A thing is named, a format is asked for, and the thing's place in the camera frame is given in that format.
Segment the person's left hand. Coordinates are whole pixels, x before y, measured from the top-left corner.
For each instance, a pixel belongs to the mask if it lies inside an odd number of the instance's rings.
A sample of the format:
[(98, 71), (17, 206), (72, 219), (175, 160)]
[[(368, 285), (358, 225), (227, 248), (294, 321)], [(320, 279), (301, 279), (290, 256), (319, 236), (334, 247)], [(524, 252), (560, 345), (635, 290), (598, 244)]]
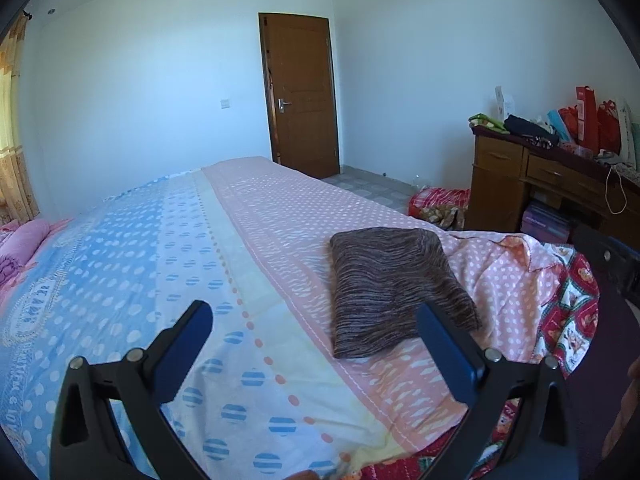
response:
[(605, 437), (602, 457), (605, 458), (612, 452), (612, 449), (620, 440), (628, 422), (639, 405), (639, 378), (640, 378), (640, 358), (636, 359), (628, 368), (628, 377), (631, 380), (622, 400), (620, 400), (620, 411), (618, 412), (614, 424)]

